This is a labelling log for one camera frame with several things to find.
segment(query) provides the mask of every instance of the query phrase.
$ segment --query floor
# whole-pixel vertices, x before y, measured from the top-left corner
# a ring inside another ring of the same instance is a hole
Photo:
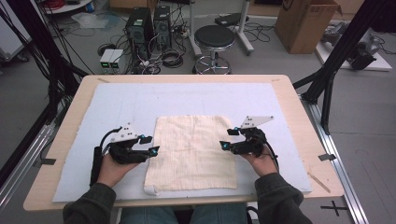
[[[116,35],[122,34],[124,21],[119,17],[102,14],[110,19],[106,29],[78,29],[78,25],[64,15],[60,24],[70,29],[66,39],[82,60],[95,74],[101,74],[100,56],[97,49],[109,43]],[[197,28],[205,24],[214,24],[217,15],[200,17]],[[249,22],[271,26],[274,18],[251,17]],[[288,54],[274,30],[263,31],[261,42],[252,42],[255,49],[250,56],[242,50],[239,42],[231,49],[222,52],[233,68],[234,74],[284,74],[292,82],[316,72],[321,63],[315,53],[306,55]],[[377,34],[385,41],[384,47],[396,51],[396,36]],[[194,62],[190,43],[183,56],[184,63],[177,69],[164,68],[161,74],[191,74]],[[396,56],[380,50],[379,54],[396,67]],[[85,65],[72,53],[76,66],[87,70]],[[9,155],[34,123],[35,119],[48,103],[48,81],[39,73],[35,63],[12,62],[0,67],[0,142],[3,166]],[[332,95],[330,114],[330,132],[339,151],[353,188],[359,197],[365,215],[372,223],[396,223],[396,70],[389,72],[351,71],[340,69],[336,75]],[[305,92],[301,87],[298,93]],[[61,211],[26,212],[22,205],[38,168],[32,167],[22,180],[7,207],[0,214],[0,223],[54,223],[62,220]],[[321,208],[335,204],[338,210]],[[343,198],[305,200],[304,213],[314,223],[352,223]]]

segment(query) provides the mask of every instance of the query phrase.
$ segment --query beige towel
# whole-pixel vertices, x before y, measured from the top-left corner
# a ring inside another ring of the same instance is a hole
[[[154,146],[145,187],[157,191],[183,189],[236,189],[235,157],[223,151],[220,140],[230,141],[231,122],[221,116],[157,118]]]

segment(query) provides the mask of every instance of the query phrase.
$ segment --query stool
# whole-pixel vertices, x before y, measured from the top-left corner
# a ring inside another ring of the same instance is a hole
[[[194,40],[200,49],[210,51],[210,56],[203,56],[195,62],[192,69],[196,74],[231,74],[230,64],[219,57],[218,52],[228,49],[235,41],[233,31],[219,25],[208,25],[199,28],[194,35]]]

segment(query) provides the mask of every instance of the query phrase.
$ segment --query hand-mounted device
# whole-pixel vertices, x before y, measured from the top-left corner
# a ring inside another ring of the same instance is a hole
[[[245,136],[245,141],[230,143],[220,141],[221,149],[225,151],[231,151],[235,155],[242,154],[254,154],[256,157],[260,157],[264,146],[268,146],[269,156],[276,164],[276,169],[279,170],[277,163],[277,155],[274,153],[271,145],[268,143],[265,133],[258,129],[257,126],[273,120],[274,117],[252,117],[247,116],[245,121],[242,123],[240,128],[235,127],[234,129],[228,129],[228,135],[239,135],[241,133]]]
[[[111,138],[111,142],[103,148],[103,143],[112,133],[115,133],[115,135]],[[134,132],[131,123],[128,123],[123,127],[119,127],[118,129],[111,130],[105,134],[100,146],[95,147],[93,151],[90,186],[96,183],[99,177],[102,160],[107,151],[113,160],[119,164],[145,162],[148,158],[156,157],[160,147],[150,147],[148,150],[133,150],[132,147],[136,143],[139,143],[140,145],[150,143],[151,140],[151,136],[145,136],[143,134],[137,135]]]

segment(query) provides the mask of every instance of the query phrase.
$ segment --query person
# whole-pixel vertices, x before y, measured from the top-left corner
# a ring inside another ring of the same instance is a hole
[[[312,223],[299,207],[304,199],[303,194],[288,184],[279,174],[273,159],[269,156],[269,149],[267,147],[264,147],[260,157],[250,154],[242,155],[242,157],[252,165],[254,171],[260,177],[255,182],[260,223]],[[64,223],[109,223],[111,209],[116,199],[116,193],[112,187],[137,165],[136,163],[118,164],[113,161],[110,155],[105,155],[97,182],[77,201],[69,203],[64,207]],[[244,203],[196,206],[192,214],[191,223],[193,219],[197,220],[196,223],[213,223],[214,219],[210,216],[210,213],[213,210],[217,210],[214,206],[223,209],[227,214],[224,218],[233,220],[233,223],[247,223]],[[135,217],[146,217],[148,213],[144,209],[132,209],[131,211],[134,212],[130,212],[129,216],[128,213],[125,216],[121,216],[121,223],[129,223],[129,220],[136,220]],[[157,215],[161,214],[168,217],[174,215],[169,207],[165,209],[159,207],[158,209],[161,209],[161,211],[156,213]],[[244,220],[238,220],[241,217],[238,214],[243,214]],[[159,218],[158,223],[165,223],[164,221],[167,220],[166,218]],[[135,223],[143,223],[143,219],[139,220]]]

